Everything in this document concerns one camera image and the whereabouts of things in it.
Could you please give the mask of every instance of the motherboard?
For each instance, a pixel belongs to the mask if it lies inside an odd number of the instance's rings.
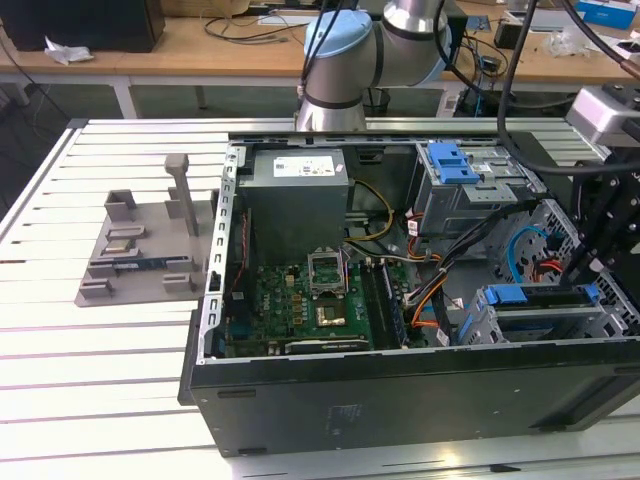
[[[389,288],[376,282],[382,268]],[[308,264],[260,266],[253,305],[228,319],[226,356],[397,348],[400,340],[387,339],[404,333],[402,317],[392,312],[408,287],[400,262],[343,262],[330,254],[310,255]]]

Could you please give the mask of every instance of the gray power supply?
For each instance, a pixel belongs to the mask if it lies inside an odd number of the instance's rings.
[[[341,150],[257,151],[253,174],[240,177],[239,187],[260,263],[304,263],[317,248],[342,245],[349,179]]]

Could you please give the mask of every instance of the floor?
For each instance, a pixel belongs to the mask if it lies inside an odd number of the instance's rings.
[[[44,88],[71,118],[121,118],[110,87],[54,85]],[[0,218],[67,124],[38,89],[31,87],[28,93],[29,106],[9,105],[0,109]],[[136,87],[133,93],[145,118],[292,117],[297,104],[293,88],[205,88],[209,103],[206,110],[198,109],[192,87]],[[439,92],[398,89],[392,90],[391,97],[387,116],[425,117],[435,115]]]

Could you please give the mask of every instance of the aluminum table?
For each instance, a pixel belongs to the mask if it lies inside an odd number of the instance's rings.
[[[560,164],[598,159],[561,119],[513,119]],[[495,121],[371,120],[415,131],[495,131]],[[195,200],[219,185],[230,132],[289,120],[72,122],[0,223],[0,478],[635,478],[640,400],[571,434],[223,459],[196,408],[176,401],[195,302],[79,309],[73,300],[107,192],[167,197],[170,152],[190,155]]]

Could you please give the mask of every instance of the green circuit board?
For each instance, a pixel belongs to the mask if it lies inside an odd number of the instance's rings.
[[[267,355],[270,343],[283,348],[298,340],[366,340],[373,349],[359,265],[350,263],[345,269],[346,294],[320,298],[312,294],[308,268],[307,264],[259,267],[251,322],[245,328],[231,329],[227,339],[230,356]],[[401,298],[408,286],[404,267],[389,264],[389,272]],[[335,264],[314,270],[314,283],[339,279]]]

